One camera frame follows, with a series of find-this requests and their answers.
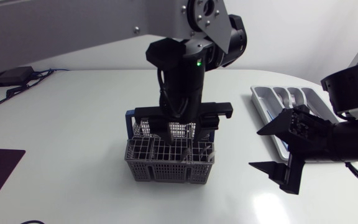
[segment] white tabletop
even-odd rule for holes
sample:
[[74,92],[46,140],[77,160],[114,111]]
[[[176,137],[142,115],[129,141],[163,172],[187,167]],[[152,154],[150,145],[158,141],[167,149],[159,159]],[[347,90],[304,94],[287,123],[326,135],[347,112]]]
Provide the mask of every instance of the white tabletop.
[[[136,182],[124,161],[127,110],[158,105],[156,71],[59,72],[0,105],[0,148],[26,154],[0,191],[0,223],[358,223],[358,180],[307,164],[299,195],[248,162],[279,161],[251,85],[321,87],[279,73],[214,70],[203,101],[227,102],[205,185]],[[0,99],[7,88],[0,88]]]

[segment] wire rack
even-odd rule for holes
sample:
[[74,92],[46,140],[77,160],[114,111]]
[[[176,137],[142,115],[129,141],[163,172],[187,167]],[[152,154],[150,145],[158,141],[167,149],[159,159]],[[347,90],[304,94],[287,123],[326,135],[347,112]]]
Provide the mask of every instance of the wire rack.
[[172,145],[151,134],[147,121],[134,125],[125,160],[135,180],[205,184],[214,164],[213,142],[208,141],[209,136],[193,142],[193,123],[169,125],[174,137]]

